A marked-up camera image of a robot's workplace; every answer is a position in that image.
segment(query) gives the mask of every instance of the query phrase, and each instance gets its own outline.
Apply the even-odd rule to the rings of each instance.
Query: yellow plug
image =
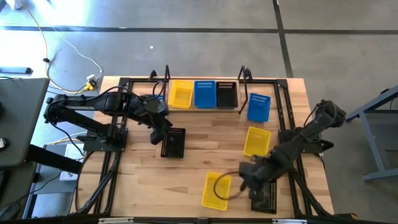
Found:
[[[94,86],[90,82],[86,82],[85,89],[91,91],[94,90]]]

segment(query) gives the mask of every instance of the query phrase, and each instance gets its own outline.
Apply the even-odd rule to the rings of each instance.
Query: black metal frame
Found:
[[[149,76],[149,78],[120,78],[119,84],[123,85],[125,83],[129,84],[129,87],[132,87],[133,83],[155,83],[161,80],[160,78],[154,78],[157,77],[156,71],[153,70]],[[189,80],[192,79],[190,77],[185,77],[185,78],[178,78],[181,80]],[[207,80],[208,78],[196,78],[197,80]],[[245,101],[241,106],[241,109],[239,110],[239,114],[241,114],[242,110],[246,106],[246,103],[249,100],[248,96],[248,84],[271,84],[274,86],[274,92],[275,92],[275,100],[277,102],[277,111],[278,111],[278,117],[279,117],[279,125],[280,125],[280,131],[281,130],[286,130],[286,125],[285,125],[285,117],[284,117],[284,110],[282,106],[282,100],[281,100],[281,95],[280,95],[280,87],[282,87],[283,92],[284,92],[284,97],[286,101],[286,108],[287,108],[287,116],[289,118],[289,124],[290,128],[293,129],[295,127],[295,121],[294,121],[294,114],[293,114],[293,108],[292,108],[292,103],[290,100],[290,94],[289,94],[289,86],[287,84],[286,79],[253,79],[251,71],[249,68],[245,68],[245,66],[242,66],[239,75],[237,77],[239,80],[239,83],[244,84],[244,90],[245,90]],[[163,84],[166,85],[170,80],[170,71],[169,71],[169,66],[166,65],[165,69],[165,76],[163,79]],[[166,99],[166,94],[165,94],[165,88],[163,92],[163,97],[164,100]],[[297,159],[297,168],[298,168],[298,174],[301,176],[304,184],[306,184],[305,181],[305,175],[303,171],[303,164],[302,164],[302,158],[301,156]],[[302,212],[300,211],[299,207],[299,199],[297,197],[297,189],[295,186],[295,181],[294,178],[292,177],[292,174],[289,174],[289,186],[290,186],[290,193],[292,195],[292,205],[293,205],[293,210],[294,210],[294,215],[295,218],[297,218],[299,215],[302,215]],[[307,200],[306,197],[304,197],[304,204],[305,204],[305,211],[307,215],[312,214],[311,206]]]
[[[120,79],[119,86],[127,86],[128,90],[130,90],[130,91],[132,90],[132,82],[130,82],[129,80]],[[113,116],[111,123],[112,124],[116,124],[117,122],[118,122],[118,117],[117,116]],[[121,123],[122,124],[126,124],[126,122],[127,122],[127,118],[123,117]],[[101,181],[105,178],[105,175],[106,175],[106,173],[108,171],[110,158],[111,158],[111,152],[105,152],[103,165],[102,165],[102,169],[101,169],[101,175],[99,177],[99,183],[101,183]],[[119,163],[115,167],[115,170],[114,170],[115,173],[114,173],[114,175],[111,178],[111,184],[109,186],[108,199],[106,201],[106,206],[105,206],[105,209],[104,209],[104,212],[103,212],[103,213],[105,213],[107,215],[111,214],[111,210],[112,210],[112,206],[113,206],[113,197],[114,197],[114,191],[115,191],[115,188],[116,188],[116,180],[118,178],[118,170],[119,170]],[[100,192],[98,200],[94,204],[93,213],[100,213],[102,197],[103,197],[103,192]]]

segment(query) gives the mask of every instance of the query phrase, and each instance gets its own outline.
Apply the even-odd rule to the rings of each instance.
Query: gray metal stand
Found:
[[[398,168],[390,169],[387,151],[398,151],[398,110],[376,110],[398,97],[398,85],[383,92],[347,116],[346,122],[361,119],[366,138],[379,171],[363,175],[363,180],[397,176]]]

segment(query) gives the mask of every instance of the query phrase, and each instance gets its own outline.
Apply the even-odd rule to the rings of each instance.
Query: black tray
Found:
[[[185,128],[171,128],[164,136],[161,157],[183,158],[185,147]]]
[[[276,179],[264,184],[261,190],[250,190],[251,210],[276,214]]]
[[[238,106],[236,82],[217,82],[217,108],[234,109]]]

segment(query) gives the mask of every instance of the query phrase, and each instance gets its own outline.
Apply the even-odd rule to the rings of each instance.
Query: blue basket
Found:
[[[195,106],[201,109],[211,109],[216,105],[216,82],[195,81]]]
[[[270,107],[271,97],[251,93],[248,109],[248,119],[257,122],[268,121]]]

